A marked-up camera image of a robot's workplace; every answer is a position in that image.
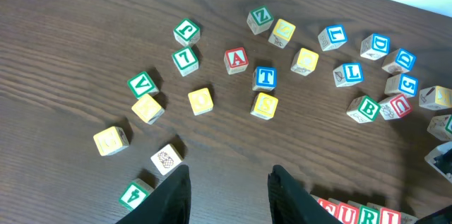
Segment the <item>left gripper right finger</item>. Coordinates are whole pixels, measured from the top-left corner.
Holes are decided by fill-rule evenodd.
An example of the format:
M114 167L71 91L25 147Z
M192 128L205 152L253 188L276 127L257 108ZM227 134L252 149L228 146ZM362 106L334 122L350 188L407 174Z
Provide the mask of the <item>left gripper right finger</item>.
M272 224L340 224L281 165L268 175Z

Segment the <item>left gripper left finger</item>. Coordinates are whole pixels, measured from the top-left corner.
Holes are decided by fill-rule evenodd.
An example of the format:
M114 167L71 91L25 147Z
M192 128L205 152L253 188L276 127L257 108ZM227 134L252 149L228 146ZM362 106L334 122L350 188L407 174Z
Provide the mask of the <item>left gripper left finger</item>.
M137 208L117 224L189 224L189 166L178 166Z

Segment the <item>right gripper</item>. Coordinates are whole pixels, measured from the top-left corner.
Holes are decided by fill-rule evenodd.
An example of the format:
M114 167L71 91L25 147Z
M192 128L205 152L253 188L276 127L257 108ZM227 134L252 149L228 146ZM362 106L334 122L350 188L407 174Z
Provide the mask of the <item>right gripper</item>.
M425 157L440 175L451 182L451 142L443 143L431 150ZM452 224L452 205L419 219L416 224Z

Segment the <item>red I block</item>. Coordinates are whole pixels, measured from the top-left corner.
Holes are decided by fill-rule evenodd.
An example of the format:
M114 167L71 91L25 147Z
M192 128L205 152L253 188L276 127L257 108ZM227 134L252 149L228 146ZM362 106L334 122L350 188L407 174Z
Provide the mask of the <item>red I block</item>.
M401 224L400 212L373 203L367 203L367 206L379 212L379 224Z

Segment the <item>red E block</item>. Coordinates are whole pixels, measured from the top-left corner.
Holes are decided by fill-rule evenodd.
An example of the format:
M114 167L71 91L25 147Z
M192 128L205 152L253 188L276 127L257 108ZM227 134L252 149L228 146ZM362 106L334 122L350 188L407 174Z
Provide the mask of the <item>red E block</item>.
M326 211L328 211L333 217L337 217L337 213L338 213L338 205L335 203L332 203L328 200L322 199L318 196L315 195L311 195L314 200L322 207L324 208Z

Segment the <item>green R block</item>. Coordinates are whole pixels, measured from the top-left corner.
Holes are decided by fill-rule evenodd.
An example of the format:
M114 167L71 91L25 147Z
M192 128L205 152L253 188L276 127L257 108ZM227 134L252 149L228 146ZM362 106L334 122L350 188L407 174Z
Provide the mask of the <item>green R block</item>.
M379 224L380 213L377 210L354 201L348 201L347 203L359 210L358 224Z

